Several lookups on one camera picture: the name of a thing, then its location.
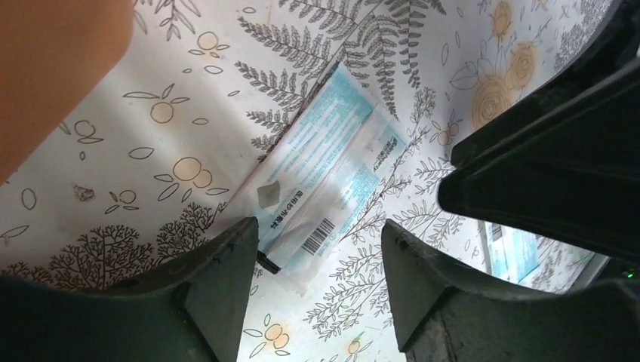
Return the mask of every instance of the fern leaf pattern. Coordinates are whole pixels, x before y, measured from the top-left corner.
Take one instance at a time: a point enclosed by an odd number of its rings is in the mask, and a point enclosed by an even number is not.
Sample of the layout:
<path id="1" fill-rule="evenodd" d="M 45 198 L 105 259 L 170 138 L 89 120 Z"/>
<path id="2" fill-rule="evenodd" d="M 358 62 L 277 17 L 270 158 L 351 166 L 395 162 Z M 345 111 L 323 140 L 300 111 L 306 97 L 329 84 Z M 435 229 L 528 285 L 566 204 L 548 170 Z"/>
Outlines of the fern leaf pattern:
<path id="1" fill-rule="evenodd" d="M 417 46 L 422 36 L 420 28 L 424 26 L 426 19 L 425 11 L 434 9 L 442 15 L 446 15 L 445 8 L 440 0 L 385 0 L 385 5 L 389 6 L 391 17 L 398 22 L 401 29 L 398 31 L 402 39 L 398 45 L 403 47 L 399 51 L 403 59 L 400 64 L 405 68 L 402 73 L 408 75 L 408 83 L 412 88 L 420 87 L 420 76 L 418 75 Z"/>
<path id="2" fill-rule="evenodd" d="M 299 74 L 309 78 L 317 78 L 325 70 L 331 59 L 331 40 L 322 34 L 312 36 L 308 28 L 303 34 L 287 26 L 278 28 L 275 25 L 250 23 L 244 17 L 238 18 L 245 32 L 265 47 L 271 48 L 300 69 Z"/>
<path id="3" fill-rule="evenodd" d="M 361 81 L 362 87 L 370 87 L 367 82 L 369 74 L 362 69 L 372 66 L 380 94 L 394 117 L 398 117 L 395 109 L 395 65 L 392 58 L 396 55 L 397 39 L 400 36 L 400 25 L 386 15 L 371 12 L 362 21 L 358 33 L 353 40 L 345 41 L 341 57 L 345 66 L 355 78 Z"/>
<path id="4" fill-rule="evenodd" d="M 289 73 L 286 69 L 282 70 L 282 75 L 278 77 L 274 72 L 258 71 L 253 66 L 243 62 L 235 62 L 235 67 L 242 74 L 242 77 L 249 80 L 252 87 L 258 89 L 259 92 L 271 97 L 277 104 L 282 107 L 284 112 L 296 112 L 309 90 L 309 81 L 305 79 L 300 86 L 297 84 L 297 73 Z"/>
<path id="5" fill-rule="evenodd" d="M 363 0 L 329 0 L 322 6 L 320 0 L 279 0 L 278 5 L 289 5 L 289 12 L 297 12 L 300 19 L 319 23 L 333 40 L 344 40 L 357 28 L 357 16 Z"/>
<path id="6" fill-rule="evenodd" d="M 281 133 L 285 132 L 289 126 L 291 126 L 291 122 L 289 121 L 289 114 L 287 112 L 280 111 L 249 111 L 247 112 L 247 118 L 254 121 L 255 124 L 259 124 L 260 126 L 265 127 L 267 130 L 270 130 L 271 133 Z"/>

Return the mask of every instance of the tree illustration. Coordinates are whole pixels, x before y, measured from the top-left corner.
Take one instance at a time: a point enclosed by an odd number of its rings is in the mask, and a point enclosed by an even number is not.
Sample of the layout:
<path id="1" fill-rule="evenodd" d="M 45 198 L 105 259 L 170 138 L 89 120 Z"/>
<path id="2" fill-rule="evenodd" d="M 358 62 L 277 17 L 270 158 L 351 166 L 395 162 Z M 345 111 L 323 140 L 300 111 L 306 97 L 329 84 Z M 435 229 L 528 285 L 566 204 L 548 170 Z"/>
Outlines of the tree illustration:
<path id="1" fill-rule="evenodd" d="M 54 285 L 62 289 L 105 289 L 151 269 L 150 243 L 136 244 L 138 232 L 125 225 L 97 227 L 51 257 Z"/>
<path id="2" fill-rule="evenodd" d="M 46 268 L 41 266 L 31 267 L 25 262 L 8 265 L 6 269 L 0 271 L 0 275 L 28 279 L 41 284 L 51 284 L 54 280 L 51 272 Z"/>
<path id="3" fill-rule="evenodd" d="M 225 206 L 226 203 L 220 203 L 213 209 L 191 202 L 183 209 L 178 220 L 165 223 L 155 238 L 159 262 L 166 262 L 209 241 L 204 236 L 205 232 Z"/>

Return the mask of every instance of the orange fruit illustration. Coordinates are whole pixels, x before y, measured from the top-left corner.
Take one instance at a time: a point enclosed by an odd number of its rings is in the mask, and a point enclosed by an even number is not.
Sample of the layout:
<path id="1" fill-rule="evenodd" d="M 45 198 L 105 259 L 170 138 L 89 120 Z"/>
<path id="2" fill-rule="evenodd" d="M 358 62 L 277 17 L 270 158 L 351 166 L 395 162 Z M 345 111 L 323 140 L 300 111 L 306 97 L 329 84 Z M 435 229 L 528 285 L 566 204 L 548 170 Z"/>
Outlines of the orange fruit illustration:
<path id="1" fill-rule="evenodd" d="M 120 192 L 120 201 L 122 201 L 123 204 L 130 204 L 134 202 L 135 199 L 136 193 L 131 190 L 124 190 L 123 192 Z"/>
<path id="2" fill-rule="evenodd" d="M 280 327 L 280 324 L 272 324 L 272 326 L 265 331 L 264 338 L 267 341 L 275 341 L 282 336 L 282 332 L 283 330 L 282 327 Z"/>
<path id="3" fill-rule="evenodd" d="M 174 117 L 174 107 L 166 102 L 156 103 L 151 107 L 151 119 L 158 123 L 167 123 Z"/>
<path id="4" fill-rule="evenodd" d="M 203 51 L 210 51 L 218 45 L 218 36 L 213 32 L 203 32 L 198 37 L 198 46 Z"/>
<path id="5" fill-rule="evenodd" d="M 185 157 L 174 165 L 174 175 L 180 181 L 191 181 L 202 171 L 202 164 L 196 158 Z"/>
<path id="6" fill-rule="evenodd" d="M 349 354 L 357 353 L 359 350 L 360 350 L 360 341 L 351 342 L 348 348 Z"/>
<path id="7" fill-rule="evenodd" d="M 280 335 L 280 337 L 276 338 L 275 341 L 273 341 L 273 348 L 284 348 L 287 343 L 289 343 L 289 335 L 287 333 L 283 333 Z"/>
<path id="8" fill-rule="evenodd" d="M 440 132 L 440 134 L 438 135 L 438 144 L 440 146 L 449 144 L 449 135 L 446 132 Z"/>
<path id="9" fill-rule="evenodd" d="M 460 131 L 460 128 L 458 127 L 457 124 L 453 123 L 451 126 L 449 126 L 449 134 L 452 137 L 457 135 L 459 131 Z"/>
<path id="10" fill-rule="evenodd" d="M 202 170 L 202 172 L 193 179 L 193 185 L 198 189 L 203 189 L 209 186 L 214 181 L 214 177 L 208 170 Z"/>

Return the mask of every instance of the yellow rose illustration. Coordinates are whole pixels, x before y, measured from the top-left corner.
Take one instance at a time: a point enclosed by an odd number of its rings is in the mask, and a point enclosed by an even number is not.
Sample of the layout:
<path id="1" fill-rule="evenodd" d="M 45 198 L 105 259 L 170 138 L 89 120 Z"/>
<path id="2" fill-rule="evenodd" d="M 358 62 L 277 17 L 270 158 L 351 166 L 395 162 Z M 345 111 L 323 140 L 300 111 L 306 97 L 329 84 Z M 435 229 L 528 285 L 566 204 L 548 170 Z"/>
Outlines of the yellow rose illustration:
<path id="1" fill-rule="evenodd" d="M 491 75 L 475 91 L 472 123 L 477 130 L 492 121 L 511 106 L 509 89 L 504 78 Z"/>
<path id="2" fill-rule="evenodd" d="M 504 38 L 511 27 L 511 5 L 509 2 L 499 2 L 493 15 L 493 35 L 498 39 Z"/>
<path id="3" fill-rule="evenodd" d="M 509 88 L 522 89 L 531 81 L 536 70 L 536 49 L 530 41 L 520 43 L 512 52 L 506 83 Z"/>

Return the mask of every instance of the leaf illustration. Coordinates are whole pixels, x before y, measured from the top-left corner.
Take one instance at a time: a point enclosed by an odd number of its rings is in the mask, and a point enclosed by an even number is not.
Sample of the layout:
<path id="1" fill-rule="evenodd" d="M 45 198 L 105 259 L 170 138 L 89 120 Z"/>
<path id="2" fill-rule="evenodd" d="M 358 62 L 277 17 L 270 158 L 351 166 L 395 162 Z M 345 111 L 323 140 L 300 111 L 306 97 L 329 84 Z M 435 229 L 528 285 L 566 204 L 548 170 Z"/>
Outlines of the leaf illustration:
<path id="1" fill-rule="evenodd" d="M 129 152 L 129 157 L 133 158 L 134 160 L 144 160 L 147 159 L 150 155 L 153 155 L 154 151 L 155 149 L 152 147 L 137 147 Z"/>
<path id="2" fill-rule="evenodd" d="M 136 24 L 140 27 L 140 30 L 142 30 L 144 35 L 147 35 L 146 23 L 142 18 L 142 15 L 140 15 L 140 13 L 135 10 L 134 10 L 134 20 L 136 21 Z"/>
<path id="3" fill-rule="evenodd" d="M 359 66 L 358 62 L 364 62 L 363 66 L 371 65 L 376 69 L 375 75 L 380 93 L 389 112 L 397 118 L 395 109 L 395 62 L 391 59 L 396 55 L 395 48 L 398 43 L 400 25 L 388 16 L 376 16 L 373 13 L 366 16 L 361 22 L 357 39 L 353 43 L 345 43 L 345 57 L 349 65 Z M 366 54 L 367 59 L 357 58 Z"/>
<path id="4" fill-rule="evenodd" d="M 489 59 L 480 58 L 478 64 L 478 79 L 483 80 L 494 74 L 494 66 Z"/>
<path id="5" fill-rule="evenodd" d="M 179 183 L 173 183 L 171 186 L 167 187 L 159 196 L 158 201 L 164 201 L 167 198 L 171 197 L 180 187 Z"/>
<path id="6" fill-rule="evenodd" d="M 262 137 L 252 138 L 251 145 L 262 151 L 270 151 L 276 144 L 278 144 L 278 141 L 282 138 L 283 133 L 284 132 L 279 132 L 269 137 L 264 134 L 262 135 Z"/>
<path id="7" fill-rule="evenodd" d="M 171 100 L 171 104 L 179 104 L 179 103 L 186 102 L 187 100 L 189 100 L 189 98 L 187 98 L 187 97 L 178 97 L 178 98 L 173 98 L 173 99 Z"/>
<path id="8" fill-rule="evenodd" d="M 402 73 L 409 76 L 408 83 L 412 88 L 418 89 L 420 87 L 420 76 L 418 75 L 417 66 L 417 46 L 423 34 L 421 28 L 424 27 L 426 10 L 432 8 L 441 15 L 446 15 L 447 12 L 440 0 L 385 0 L 384 4 L 389 7 L 391 18 L 400 26 L 399 35 L 402 39 L 398 42 L 398 45 L 403 49 L 399 51 L 399 54 L 404 57 L 400 64 L 405 66 Z M 441 55 L 443 56 L 444 64 L 446 62 L 444 48 Z"/>
<path id="9" fill-rule="evenodd" d="M 191 193 L 193 192 L 192 189 L 188 189 L 184 192 L 184 194 L 182 195 L 182 202 L 186 201 L 189 196 L 191 196 Z"/>
<path id="10" fill-rule="evenodd" d="M 83 145 L 90 145 L 92 143 L 98 143 L 104 141 L 104 138 L 99 137 L 82 137 L 78 138 L 78 143 L 82 143 Z"/>
<path id="11" fill-rule="evenodd" d="M 229 189 L 223 189 L 220 187 L 213 187 L 212 189 L 207 190 L 206 194 L 210 196 L 222 195 L 225 192 L 228 192 Z"/>
<path id="12" fill-rule="evenodd" d="M 449 43 L 445 43 L 442 46 L 442 50 L 440 51 L 440 60 L 442 61 L 442 66 L 445 66 L 447 63 L 447 59 L 449 59 Z"/>
<path id="13" fill-rule="evenodd" d="M 298 17 L 309 23 L 320 22 L 320 30 L 333 40 L 343 40 L 357 27 L 356 18 L 363 0 L 330 0 L 325 6 L 317 0 L 279 0 L 280 7 L 289 4 L 289 12 L 300 11 Z"/>
<path id="14" fill-rule="evenodd" d="M 155 175 L 153 178 L 164 183 L 172 183 L 174 181 L 172 175 L 168 175 L 166 173 L 163 173 L 162 175 Z"/>
<path id="15" fill-rule="evenodd" d="M 180 2 L 182 3 L 182 5 L 184 5 L 185 8 L 187 8 L 187 10 L 191 11 L 197 17 L 201 16 L 200 10 L 198 10 L 198 7 L 195 6 L 192 0 L 180 0 Z"/>
<path id="16" fill-rule="evenodd" d="M 224 69 L 220 68 L 219 66 L 206 66 L 205 71 L 212 75 L 218 75 L 224 72 Z"/>
<path id="17" fill-rule="evenodd" d="M 260 332 L 259 330 L 254 330 L 251 328 L 248 328 L 246 330 L 242 331 L 244 334 L 248 334 L 249 336 L 252 336 L 254 338 L 262 338 L 262 332 Z"/>
<path id="18" fill-rule="evenodd" d="M 113 205 L 110 208 L 106 209 L 106 211 L 104 212 L 105 215 L 108 215 L 114 211 L 116 211 L 118 208 L 120 207 L 120 205 Z"/>
<path id="19" fill-rule="evenodd" d="M 507 69 L 508 63 L 506 62 L 506 51 L 504 47 L 500 47 L 500 51 L 498 52 L 498 61 L 496 64 L 496 69 L 504 70 Z"/>
<path id="20" fill-rule="evenodd" d="M 155 10 L 153 11 L 153 13 L 157 14 L 162 8 L 173 4 L 173 0 L 158 0 L 158 4 L 155 6 Z"/>
<path id="21" fill-rule="evenodd" d="M 238 18 L 240 26 L 247 34 L 271 48 L 293 63 L 295 69 L 300 70 L 300 75 L 308 75 L 310 78 L 318 77 L 329 64 L 331 58 L 331 41 L 323 39 L 323 35 L 313 38 L 308 28 L 303 30 L 302 37 L 295 27 L 268 26 L 248 22 L 244 17 Z"/>
<path id="22" fill-rule="evenodd" d="M 178 29 L 178 27 L 174 24 L 171 24 L 171 26 L 169 26 L 169 29 L 167 29 L 167 41 L 171 40 L 172 35 L 176 35 L 176 38 L 182 39 L 180 29 Z"/>
<path id="23" fill-rule="evenodd" d="M 472 62 L 466 62 L 449 81 L 451 85 L 459 90 L 469 90 L 478 84 L 478 69 Z"/>
<path id="24" fill-rule="evenodd" d="M 193 121 L 191 121 L 191 123 L 197 124 L 198 126 L 203 126 L 205 124 L 209 124 L 209 120 L 206 118 L 196 118 Z"/>
<path id="25" fill-rule="evenodd" d="M 22 235 L 28 228 L 29 228 L 29 225 L 18 226 L 11 230 L 7 230 L 2 235 L 0 235 L 0 238 L 16 238 Z"/>
<path id="26" fill-rule="evenodd" d="M 124 98 L 140 98 L 144 100 L 157 100 L 160 97 L 147 92 L 130 92 L 123 96 Z"/>
<path id="27" fill-rule="evenodd" d="M 257 354 L 259 354 L 264 349 L 265 345 L 266 345 L 266 342 L 262 342 L 259 345 L 257 345 L 256 348 L 254 348 L 254 350 L 251 351 L 251 354 L 249 355 L 249 358 L 256 357 Z"/>
<path id="28" fill-rule="evenodd" d="M 358 350 L 358 353 L 360 353 L 360 352 L 364 351 L 365 349 L 369 348 L 369 346 L 371 345 L 371 343 L 373 343 L 373 341 L 371 341 L 371 342 L 367 343 L 364 347 L 360 348 L 360 349 Z"/>
<path id="29" fill-rule="evenodd" d="M 247 112 L 247 117 L 254 121 L 255 124 L 271 130 L 272 133 L 285 132 L 291 126 L 289 114 L 287 112 L 281 113 L 280 110 L 275 112 L 272 110 L 267 112 L 250 111 Z"/>
<path id="30" fill-rule="evenodd" d="M 440 128 L 440 124 L 438 124 L 438 122 L 431 120 L 431 125 L 436 129 L 436 130 L 442 130 L 442 128 Z"/>
<path id="31" fill-rule="evenodd" d="M 284 112 L 297 112 L 304 101 L 304 95 L 297 92 L 296 73 L 288 76 L 287 70 L 283 69 L 281 79 L 277 76 L 267 76 L 265 72 L 258 72 L 252 66 L 243 62 L 236 62 L 235 66 L 242 74 L 242 77 L 249 80 L 249 84 L 259 92 L 266 94 L 278 103 Z M 282 79 L 288 78 L 288 88 Z"/>
<path id="32" fill-rule="evenodd" d="M 182 14 L 182 12 L 175 8 L 173 10 L 173 13 L 173 19 L 178 19 L 192 34 L 195 34 L 195 27 L 193 26 L 191 21 L 189 21 L 189 19 L 187 19 L 184 14 Z"/>
<path id="33" fill-rule="evenodd" d="M 28 187 L 22 190 L 22 193 L 20 194 L 20 200 L 22 201 L 22 206 L 29 211 L 33 210 L 35 208 L 35 205 L 38 203 L 35 192 Z"/>
<path id="34" fill-rule="evenodd" d="M 487 41 L 484 39 L 480 41 L 480 57 L 483 59 L 487 57 Z"/>
<path id="35" fill-rule="evenodd" d="M 58 128 L 60 128 L 60 130 L 63 131 L 64 133 L 71 135 L 71 130 L 69 129 L 69 126 L 67 126 L 66 123 L 64 123 L 64 121 L 60 122 L 60 124 L 58 125 Z"/>
<path id="36" fill-rule="evenodd" d="M 167 97 L 169 97 L 169 94 L 171 93 L 171 90 L 174 89 L 174 85 L 176 85 L 175 83 L 169 85 L 168 87 L 165 88 L 164 91 L 162 91 L 162 99 L 166 99 Z"/>

